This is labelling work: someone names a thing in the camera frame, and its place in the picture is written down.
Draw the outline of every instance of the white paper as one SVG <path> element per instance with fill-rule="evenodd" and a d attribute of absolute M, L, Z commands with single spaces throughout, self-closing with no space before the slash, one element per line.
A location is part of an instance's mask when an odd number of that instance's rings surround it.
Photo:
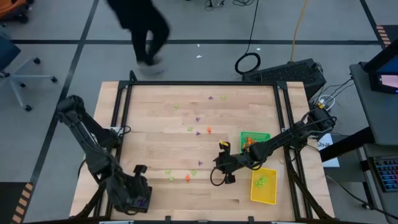
<path fill-rule="evenodd" d="M 321 151 L 322 149 L 331 146 L 332 144 L 333 140 L 331 139 L 331 134 L 326 134 L 321 139 L 319 139 L 318 149 L 319 151 Z M 338 163 L 338 159 L 336 157 L 334 159 L 330 159 L 329 161 L 324 162 L 323 167 L 340 167 L 340 164 Z"/>

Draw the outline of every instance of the orange striped tape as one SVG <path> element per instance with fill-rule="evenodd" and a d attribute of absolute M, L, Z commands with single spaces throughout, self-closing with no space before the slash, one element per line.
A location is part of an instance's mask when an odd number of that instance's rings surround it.
<path fill-rule="evenodd" d="M 14 216 L 12 216 L 12 221 L 13 221 L 12 223 L 22 223 L 26 214 L 28 200 L 32 195 L 32 190 L 33 190 L 33 185 L 27 183 L 25 185 L 25 189 L 22 190 L 21 197 L 18 201 L 18 205 L 15 208 Z"/>
<path fill-rule="evenodd" d="M 376 26 L 377 31 L 379 31 L 379 35 L 381 39 L 383 40 L 383 43 L 385 46 L 388 46 L 391 44 L 390 39 L 388 38 L 386 31 L 384 30 L 383 26 Z"/>

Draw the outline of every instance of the black pants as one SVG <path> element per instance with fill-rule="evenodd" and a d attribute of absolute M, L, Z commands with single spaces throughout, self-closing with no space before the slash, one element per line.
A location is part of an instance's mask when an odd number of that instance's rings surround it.
<path fill-rule="evenodd" d="M 152 5 L 141 5 L 138 13 L 139 20 L 129 28 L 131 31 L 131 40 L 138 62 L 145 62 L 147 65 L 153 65 L 155 54 L 162 48 L 170 34 L 169 26 L 161 13 Z M 153 40 L 150 42 L 148 51 L 146 50 L 146 38 L 148 31 L 153 34 Z"/>

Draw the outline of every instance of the yellow tray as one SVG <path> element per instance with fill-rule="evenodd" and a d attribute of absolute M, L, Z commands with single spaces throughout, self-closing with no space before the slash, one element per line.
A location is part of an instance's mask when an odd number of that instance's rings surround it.
<path fill-rule="evenodd" d="M 256 181 L 261 177 L 265 177 L 266 181 L 262 187 L 256 185 Z M 254 170 L 251 176 L 250 199 L 253 202 L 276 204 L 277 189 L 277 172 L 276 170 L 260 168 Z"/>

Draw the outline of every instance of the green tray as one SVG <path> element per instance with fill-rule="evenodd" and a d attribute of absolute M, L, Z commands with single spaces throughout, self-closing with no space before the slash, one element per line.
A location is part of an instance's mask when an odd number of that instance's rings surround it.
<path fill-rule="evenodd" d="M 271 135 L 268 133 L 256 133 L 256 132 L 250 132 L 250 131 L 242 131 L 241 132 L 241 151 L 243 148 L 243 144 L 246 143 L 246 139 L 251 138 L 255 142 L 261 142 L 261 141 L 268 141 L 271 138 Z"/>

